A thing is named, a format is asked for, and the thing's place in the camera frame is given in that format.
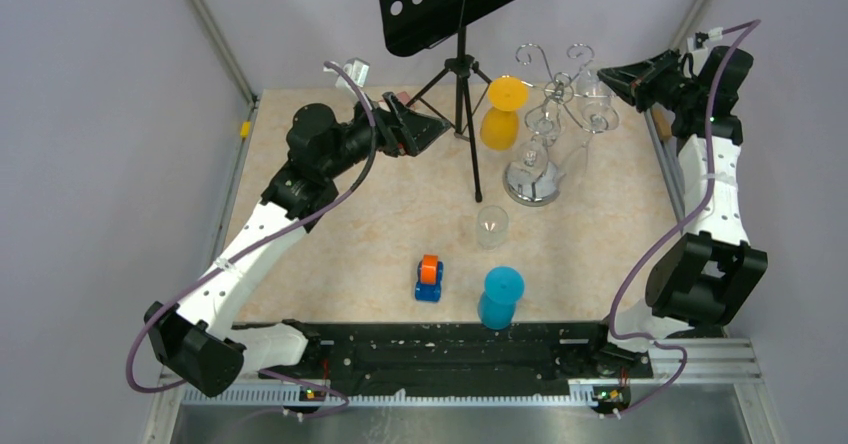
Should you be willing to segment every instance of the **silver metal base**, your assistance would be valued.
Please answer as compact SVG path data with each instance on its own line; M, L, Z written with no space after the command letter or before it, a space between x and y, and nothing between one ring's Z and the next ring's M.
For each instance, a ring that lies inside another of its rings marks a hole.
M559 188L557 188L557 173L559 169L556 164L548 161L548 168L536 182L526 185L516 182L516 179L509 172L510 166L504 170L503 183L506 193L515 202L530 206L540 207L550 204L559 197Z
M595 386L618 379L570 379L563 396L425 398L400 391L391 396L357 396L335 416L299 423L290 414L233 424L257 408L308 407L297 386L242 376L222 395L209 399L189 386L156 395L144 444L229 442L632 442L750 443L788 442L768 396L762 373L747 339L664 339L689 353L689 363L675 385L645 412L620 422L599 419L591 407ZM677 351L648 351L654 377L630 381L634 400L665 382L679 366ZM176 379L163 376L159 384ZM429 423L402 425L398 423Z

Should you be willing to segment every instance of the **beige tabletop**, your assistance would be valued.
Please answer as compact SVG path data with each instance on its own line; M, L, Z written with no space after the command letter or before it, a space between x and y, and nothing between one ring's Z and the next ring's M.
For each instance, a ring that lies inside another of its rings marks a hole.
M382 92L417 88L369 88ZM475 98L482 86L472 86ZM540 95L531 91L526 111ZM437 86L428 101L452 117L454 88ZM352 104L335 89L268 90L262 95L247 160L227 236L232 240L247 221L259 195L286 160L286 132L294 113L306 104L332 107L340 122L352 117ZM486 100L479 121L489 108ZM393 159L378 155L364 184L344 204L324 216L290 249L245 305L239 320L271 322L293 318L311 322L477 321L476 306L486 273L511 266L525 280L517 321L601 319L633 263L674 224L665 184L645 128L645 120L621 101L621 125L595 137L582 180L569 181L563 194L545 207L517 204L501 176L514 151L497 152L478 139L483 203L474 202L468 142L451 132L422 155ZM552 150L563 155L586 138L573 123ZM529 138L523 128L519 143ZM336 180L340 192L362 164ZM493 251L477 247L475 220L487 205L509 214L507 241ZM416 266L424 254L444 262L438 303L413 297ZM648 268L624 304L638 300Z

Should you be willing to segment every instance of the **white bracket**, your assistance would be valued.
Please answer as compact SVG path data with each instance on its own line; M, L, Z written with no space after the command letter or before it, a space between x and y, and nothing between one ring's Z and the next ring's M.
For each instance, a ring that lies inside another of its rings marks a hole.
M657 339L663 339L675 332L692 329L692 327L677 319L654 316L651 314L651 308L645 303L645 299L639 299L639 302L615 316L615 329L619 334L646 332ZM608 334L607 341L624 350L636 353L647 352L651 348L650 341L643 337L621 341L612 337L612 334Z
M717 42L721 40L724 28L714 27L709 31L709 42ZM698 47L695 44L695 38L689 37L686 39L686 50L692 55L692 71L694 75L689 73L689 66L683 66L683 75L686 77L695 77L701 73L707 58L710 56L710 49L707 46L701 45Z
M730 139L713 137L715 172L714 176L709 176L705 139L692 135L680 150L677 158L683 170L683 203L686 214L700 204L707 192L707 180L715 177L712 199L701 214L686 226L686 232L698 234L707 231L713 240L733 245L750 242L745 228L742 227L737 198L739 185L736 182L736 162L739 152L739 146L735 146Z
M371 64L363 61L358 57L354 57L345 61L343 66L339 66L348 75L353 82L356 83L357 87L364 87L365 81L368 79L368 70L371 69ZM335 74L336 71L330 69L328 67L324 68L324 72L329 72ZM347 94L348 98L353 101L354 104L359 102L359 98L356 97L356 93L353 92L353 89L350 87L350 84L347 83L341 76L336 78L336 89L340 89Z
M233 330L238 311L268 274L268 271L292 245L306 235L301 227L277 238L232 263L231 258L260 239L276 233L296 221L286 218L286 210L273 204L257 204L253 214L233 242L221 253L207 272L222 270L209 282L180 301L177 314L191 324L206 323L206 332L224 340L229 338L246 346L242 372L274 365L294 365L306 349L307 339L297 329L277 324L271 327Z

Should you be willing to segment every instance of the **screw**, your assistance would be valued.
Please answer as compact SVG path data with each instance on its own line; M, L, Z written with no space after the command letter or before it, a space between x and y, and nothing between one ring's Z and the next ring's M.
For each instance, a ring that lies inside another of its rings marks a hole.
M598 374L600 374L602 376L611 376L611 375L615 374L615 369L611 369L611 368L609 368L609 367L607 367L603 364L598 364L595 367L595 370L597 370Z

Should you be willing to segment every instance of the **metal frame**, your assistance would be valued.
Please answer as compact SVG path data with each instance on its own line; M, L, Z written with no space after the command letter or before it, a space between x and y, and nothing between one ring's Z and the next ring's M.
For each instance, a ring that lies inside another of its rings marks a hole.
M675 33L671 46L679 47L685 36L693 32L710 0L694 0L692 6ZM258 111L258 98L236 61L229 45L218 28L204 0L187 0L221 65L237 86L240 94L249 103L251 132L242 139L236 155L230 187L219 220L213 257L223 247L241 172L247 155L253 125ZM645 113L648 133L654 145L657 161L663 174L669 198L676 218L683 217L683 180L673 142L660 141L650 112ZM676 385L709 386L733 385L745 420L749 437L754 444L788 442L785 430L775 411L756 356L747 339L670 339L664 342L683 345L689 352L689 363ZM632 379L631 386L656 386L665 381L679 365L675 351L652 348L649 351L654 371L652 379ZM173 382L175 376L163 374L160 383ZM385 397L353 398L351 406L591 406L593 386L608 386L618 383L617 379L572 379L568 396L526 398L417 398L403 394ZM180 406L185 405L286 405L297 404L299 389L276 381L259 380L257 376L243 376L228 391L215 399L208 399L194 389L181 387L154 396L148 423L142 442L145 444L167 443L172 438L177 424Z
M233 84L236 85L244 100L247 101L248 104L253 105L257 101L256 93L251 90L250 83L247 82L247 77L245 76L244 71L242 71L238 61L236 61L233 51L230 49L227 40L224 39L224 35L221 33L220 28L218 28L218 24L215 22L215 19L212 17L212 13L209 11L206 1L186 0L186 2L188 2L194 16L197 18L197 22L203 29L203 33L206 35L206 38L209 39L209 45L218 56L221 66L227 72L227 75L233 81Z

